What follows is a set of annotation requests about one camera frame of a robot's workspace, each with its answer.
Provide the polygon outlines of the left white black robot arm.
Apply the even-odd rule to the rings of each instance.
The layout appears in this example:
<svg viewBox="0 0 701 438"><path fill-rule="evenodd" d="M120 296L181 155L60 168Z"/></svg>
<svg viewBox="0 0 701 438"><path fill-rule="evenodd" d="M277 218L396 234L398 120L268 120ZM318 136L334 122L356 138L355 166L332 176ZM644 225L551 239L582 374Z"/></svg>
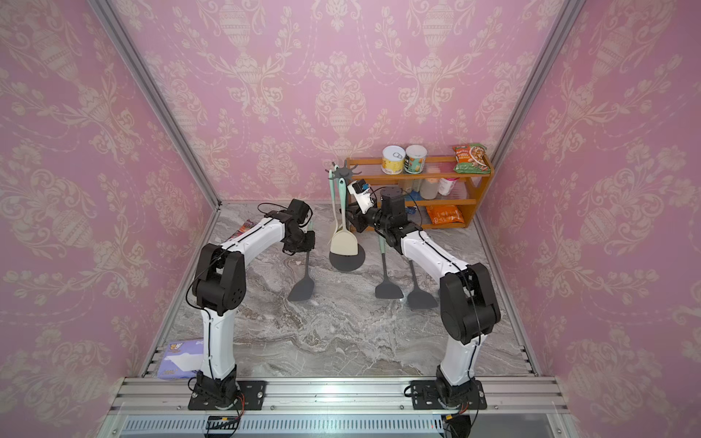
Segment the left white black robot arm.
<svg viewBox="0 0 701 438"><path fill-rule="evenodd" d="M308 230L312 217L307 203L293 199L280 210L264 213L245 233L202 248L190 286L195 297L192 307L201 312L204 329L204 358L195 376L195 395L217 398L226 406L237 399L233 337L235 310L246 297L246 267L278 243L290 256L310 252L315 246L315 235Z"/></svg>

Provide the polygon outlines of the grey spatula mint handle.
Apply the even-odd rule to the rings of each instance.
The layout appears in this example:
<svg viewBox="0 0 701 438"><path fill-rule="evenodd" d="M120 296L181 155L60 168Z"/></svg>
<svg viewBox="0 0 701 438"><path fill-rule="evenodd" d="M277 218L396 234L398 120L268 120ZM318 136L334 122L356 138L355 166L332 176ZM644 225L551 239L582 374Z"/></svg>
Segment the grey spatula mint handle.
<svg viewBox="0 0 701 438"><path fill-rule="evenodd" d="M430 310L431 308L437 308L438 302L436 301L434 296L420 288L414 267L414 262L412 260L409 260L408 265L411 271L413 281L413 289L407 296L407 303L409 308L411 310Z"/></svg>
<svg viewBox="0 0 701 438"><path fill-rule="evenodd" d="M311 251L306 253L305 258L305 272L301 280L299 280L292 288L288 294L288 301L290 302L301 302L311 299L315 282L310 276L310 254Z"/></svg>
<svg viewBox="0 0 701 438"><path fill-rule="evenodd" d="M381 261L383 268L383 280L375 288L374 295L376 299L402 299L403 291L401 288L389 279L387 261L386 261L386 244L385 240L379 238L379 248L381 253Z"/></svg>

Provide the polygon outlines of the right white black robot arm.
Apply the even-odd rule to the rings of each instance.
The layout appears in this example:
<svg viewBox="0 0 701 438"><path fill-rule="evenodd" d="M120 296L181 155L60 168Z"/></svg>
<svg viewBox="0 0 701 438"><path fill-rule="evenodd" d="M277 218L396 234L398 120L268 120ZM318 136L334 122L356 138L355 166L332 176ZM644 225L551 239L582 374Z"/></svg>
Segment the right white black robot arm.
<svg viewBox="0 0 701 438"><path fill-rule="evenodd" d="M405 195L397 187L379 191L380 200L364 180L342 191L355 201L344 218L358 231L372 227L385 244L414 262L439 285L438 308L448 341L436 369L437 398L459 412L487 407L476 378L478 354L501 321L501 310L489 270L469 265L441 248L419 224L408 218Z"/></svg>

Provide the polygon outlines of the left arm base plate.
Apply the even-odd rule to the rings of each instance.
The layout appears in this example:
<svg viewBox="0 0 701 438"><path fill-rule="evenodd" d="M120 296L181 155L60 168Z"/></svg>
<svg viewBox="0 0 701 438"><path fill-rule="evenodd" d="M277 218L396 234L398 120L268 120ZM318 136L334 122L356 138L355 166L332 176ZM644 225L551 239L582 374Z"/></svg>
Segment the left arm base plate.
<svg viewBox="0 0 701 438"><path fill-rule="evenodd" d="M207 391L199 384L191 394L189 411L246 411L263 409L266 398L266 381L237 381L222 391Z"/></svg>

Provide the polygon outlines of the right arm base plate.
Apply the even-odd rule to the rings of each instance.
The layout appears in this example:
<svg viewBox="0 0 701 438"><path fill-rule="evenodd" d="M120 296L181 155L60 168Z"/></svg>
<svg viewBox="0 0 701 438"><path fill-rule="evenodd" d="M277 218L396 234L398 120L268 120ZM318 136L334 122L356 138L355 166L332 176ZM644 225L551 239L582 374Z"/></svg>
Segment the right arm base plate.
<svg viewBox="0 0 701 438"><path fill-rule="evenodd" d="M403 395L412 400L414 410L456 409L465 412L487 409L482 382L475 379L459 386L450 386L440 379L411 381Z"/></svg>

